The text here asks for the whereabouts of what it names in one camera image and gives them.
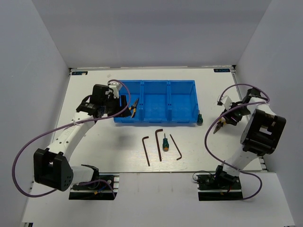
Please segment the yellow-handled needle-nose pliers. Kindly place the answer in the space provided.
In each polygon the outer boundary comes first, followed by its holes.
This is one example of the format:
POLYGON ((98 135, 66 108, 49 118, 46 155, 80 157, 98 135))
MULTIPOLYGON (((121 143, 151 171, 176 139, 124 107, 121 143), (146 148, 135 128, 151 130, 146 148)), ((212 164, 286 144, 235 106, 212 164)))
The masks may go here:
POLYGON ((129 110, 131 111, 131 118, 134 118, 135 115, 136 115, 136 110, 137 110, 137 106, 138 106, 138 103, 139 103, 139 98, 137 98, 135 100, 135 102, 133 103, 132 106, 129 107, 129 110))

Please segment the orange-handled small pliers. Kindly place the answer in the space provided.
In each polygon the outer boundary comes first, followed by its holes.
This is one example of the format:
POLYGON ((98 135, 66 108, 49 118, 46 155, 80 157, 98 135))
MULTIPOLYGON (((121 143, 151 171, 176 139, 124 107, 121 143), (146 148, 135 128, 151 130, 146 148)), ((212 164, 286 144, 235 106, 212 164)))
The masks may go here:
POLYGON ((225 119, 221 118, 218 122, 217 125, 213 131, 213 134, 217 133, 224 125, 226 124, 225 119))

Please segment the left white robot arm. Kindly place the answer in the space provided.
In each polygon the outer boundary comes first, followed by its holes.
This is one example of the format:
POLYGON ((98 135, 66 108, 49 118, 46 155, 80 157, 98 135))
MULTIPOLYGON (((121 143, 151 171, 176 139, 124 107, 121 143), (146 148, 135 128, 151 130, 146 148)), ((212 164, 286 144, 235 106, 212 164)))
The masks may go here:
POLYGON ((82 164, 70 166, 71 156, 86 133, 101 119, 128 117, 130 95, 120 95, 125 84, 110 80, 107 85, 95 84, 92 93, 86 96, 61 134, 45 149, 34 153, 34 180, 36 183, 59 191, 67 190, 73 184, 99 186, 98 168, 82 164))

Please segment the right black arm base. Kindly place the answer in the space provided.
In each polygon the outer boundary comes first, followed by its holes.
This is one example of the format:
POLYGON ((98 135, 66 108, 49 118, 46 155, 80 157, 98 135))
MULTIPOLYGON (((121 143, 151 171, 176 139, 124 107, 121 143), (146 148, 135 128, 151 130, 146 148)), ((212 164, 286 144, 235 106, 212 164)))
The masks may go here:
POLYGON ((243 199, 238 176, 231 176, 218 165, 215 173, 200 170, 192 175, 197 183, 199 201, 240 201, 243 199))

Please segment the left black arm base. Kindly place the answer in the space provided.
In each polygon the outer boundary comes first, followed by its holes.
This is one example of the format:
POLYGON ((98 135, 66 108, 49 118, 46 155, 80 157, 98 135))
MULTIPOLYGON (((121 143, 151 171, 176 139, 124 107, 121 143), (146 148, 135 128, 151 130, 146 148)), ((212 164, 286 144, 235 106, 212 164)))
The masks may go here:
POLYGON ((89 185, 74 184, 69 192, 69 200, 75 201, 113 201, 118 193, 119 174, 99 174, 106 181, 89 185))

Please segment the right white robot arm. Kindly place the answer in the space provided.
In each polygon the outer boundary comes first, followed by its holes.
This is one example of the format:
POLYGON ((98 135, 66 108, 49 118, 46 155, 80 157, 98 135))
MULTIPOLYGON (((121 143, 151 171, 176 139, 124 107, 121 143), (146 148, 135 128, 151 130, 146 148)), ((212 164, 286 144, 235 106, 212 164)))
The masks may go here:
POLYGON ((269 98, 262 94, 261 90, 252 87, 239 102, 233 102, 223 95, 218 98, 217 104, 224 106, 224 113, 237 106, 239 108, 220 118, 214 133, 227 124, 236 126, 242 117, 250 116, 240 139, 240 149, 226 160, 226 164, 221 164, 216 169, 213 183, 218 188, 223 189, 234 184, 239 178, 240 170, 256 158, 272 154, 278 145, 286 119, 270 109, 267 103, 269 98))

